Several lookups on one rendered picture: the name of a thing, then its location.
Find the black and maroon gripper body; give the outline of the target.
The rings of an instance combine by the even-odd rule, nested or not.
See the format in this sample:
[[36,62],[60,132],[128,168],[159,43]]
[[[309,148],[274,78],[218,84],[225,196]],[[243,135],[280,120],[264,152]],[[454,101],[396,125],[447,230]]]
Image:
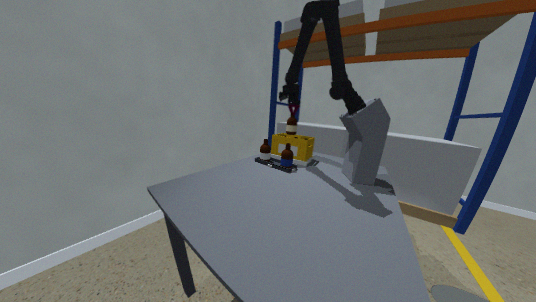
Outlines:
[[[300,105],[301,101],[299,101],[298,98],[299,98],[299,93],[296,93],[296,98],[295,98],[295,100],[290,100],[290,101],[288,101],[288,105],[290,105],[290,104],[296,104],[297,102],[298,102],[298,103],[297,103],[296,105]],[[295,103],[295,102],[296,102],[296,103]]]

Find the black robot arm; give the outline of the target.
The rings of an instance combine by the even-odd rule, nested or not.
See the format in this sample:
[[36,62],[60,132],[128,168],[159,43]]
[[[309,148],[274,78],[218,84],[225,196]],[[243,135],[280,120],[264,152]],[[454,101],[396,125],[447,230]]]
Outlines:
[[[332,69],[332,87],[330,88],[329,94],[334,100],[343,99],[343,101],[345,102],[345,106],[348,109],[348,113],[349,115],[351,115],[366,107],[366,104],[361,98],[361,96],[359,96],[358,93],[353,89],[352,83],[348,79],[348,75],[346,73],[338,15],[338,6],[340,6],[340,2],[339,0],[326,0],[327,2],[318,1],[308,2],[303,8],[302,16],[300,19],[300,21],[302,22],[300,34],[298,37],[291,65],[288,69],[288,73],[286,73],[286,84],[282,86],[283,92],[279,93],[279,100],[282,101],[287,98],[288,101],[295,100],[296,93],[299,93],[299,85],[295,83],[299,82],[298,77],[300,73],[300,68],[305,53],[307,51],[309,42],[311,40],[313,31],[318,21],[320,21],[320,19],[322,18]],[[291,86],[292,91],[291,93],[288,93],[290,92]],[[287,94],[289,95],[288,97]]]

